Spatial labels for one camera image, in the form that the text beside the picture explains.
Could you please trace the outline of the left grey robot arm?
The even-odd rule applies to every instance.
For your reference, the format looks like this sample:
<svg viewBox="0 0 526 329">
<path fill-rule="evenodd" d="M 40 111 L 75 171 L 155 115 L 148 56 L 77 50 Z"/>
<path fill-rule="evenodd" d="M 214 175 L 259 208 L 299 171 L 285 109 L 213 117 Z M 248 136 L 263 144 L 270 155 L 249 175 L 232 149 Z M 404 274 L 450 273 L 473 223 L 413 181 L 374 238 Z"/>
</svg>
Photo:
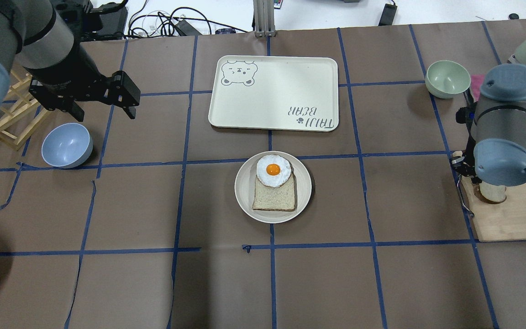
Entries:
<svg viewBox="0 0 526 329">
<path fill-rule="evenodd" d="M 97 101 L 136 117 L 138 86 L 122 70 L 103 75 L 48 0 L 0 0 L 0 105 L 14 62 L 31 74 L 29 93 L 46 110 L 81 122 L 79 103 Z"/>
</svg>

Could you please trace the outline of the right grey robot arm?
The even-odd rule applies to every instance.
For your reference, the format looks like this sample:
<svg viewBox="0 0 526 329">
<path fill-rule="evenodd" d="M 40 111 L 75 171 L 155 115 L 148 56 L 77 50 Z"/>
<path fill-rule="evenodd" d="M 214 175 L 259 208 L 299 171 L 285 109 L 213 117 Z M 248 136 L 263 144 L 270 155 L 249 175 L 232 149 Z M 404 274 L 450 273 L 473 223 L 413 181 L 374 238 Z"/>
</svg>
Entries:
<svg viewBox="0 0 526 329">
<path fill-rule="evenodd" d="M 451 159 L 453 170 L 494 186 L 526 183 L 526 65 L 492 68 L 474 101 L 466 91 L 466 106 L 455 115 L 469 133 L 466 149 Z"/>
</svg>

